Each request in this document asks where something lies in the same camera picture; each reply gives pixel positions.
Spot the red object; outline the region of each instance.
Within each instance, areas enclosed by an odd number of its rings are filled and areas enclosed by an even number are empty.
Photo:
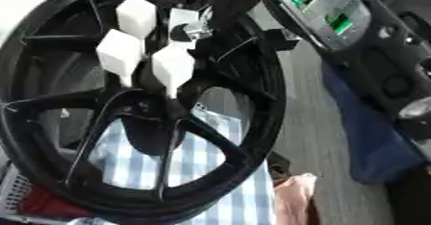
[[[89,217],[89,212],[64,201],[50,191],[37,186],[19,203],[20,214],[55,216],[64,218]]]

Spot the gray floor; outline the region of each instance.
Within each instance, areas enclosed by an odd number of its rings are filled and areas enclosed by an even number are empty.
[[[253,16],[264,28],[277,26],[262,7]],[[383,189],[362,186],[349,177],[340,115],[322,87],[316,52],[301,43],[291,53],[280,53],[280,61],[289,99],[276,150],[292,162],[293,173],[311,172],[318,176],[316,201],[321,224],[393,224]],[[223,96],[221,110],[236,110],[229,103],[232,96]]]

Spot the pink cloth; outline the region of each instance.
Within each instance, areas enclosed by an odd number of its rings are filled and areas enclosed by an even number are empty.
[[[309,224],[309,206],[317,177],[303,174],[290,177],[275,188],[277,225]]]

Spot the blue fabric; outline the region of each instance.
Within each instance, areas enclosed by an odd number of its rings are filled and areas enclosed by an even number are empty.
[[[242,141],[241,121],[206,110],[193,113],[236,144]],[[123,188],[149,189],[155,184],[158,159],[141,154],[127,140],[121,121],[115,121],[91,153],[93,163],[104,170],[104,182]],[[224,162],[223,153],[201,137],[186,134],[175,149],[168,185],[175,187],[195,180]],[[274,190],[266,163],[239,187],[184,225],[272,225],[275,224]],[[78,219],[70,224],[113,224],[96,219]]]
[[[381,114],[364,105],[328,64],[322,64],[322,73],[323,83],[342,114],[354,180],[380,184],[393,180],[409,167],[423,163],[411,143]]]

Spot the white block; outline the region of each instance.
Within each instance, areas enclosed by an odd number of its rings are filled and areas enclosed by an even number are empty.
[[[141,59],[141,41],[112,29],[97,46],[96,52],[105,70],[117,74],[122,81],[128,81]]]
[[[146,38],[156,27],[156,6],[146,0],[125,0],[116,8],[119,29],[136,38]]]
[[[172,9],[170,10],[168,30],[171,32],[172,29],[177,25],[185,23],[189,24],[197,21],[199,21],[199,12],[197,11]],[[186,49],[194,49],[196,47],[196,40],[191,42],[179,42],[173,41],[169,38],[169,43],[175,43],[176,45],[184,46]]]
[[[177,89],[193,75],[194,58],[186,49],[169,44],[153,55],[153,74],[166,87],[167,96],[176,98]]]

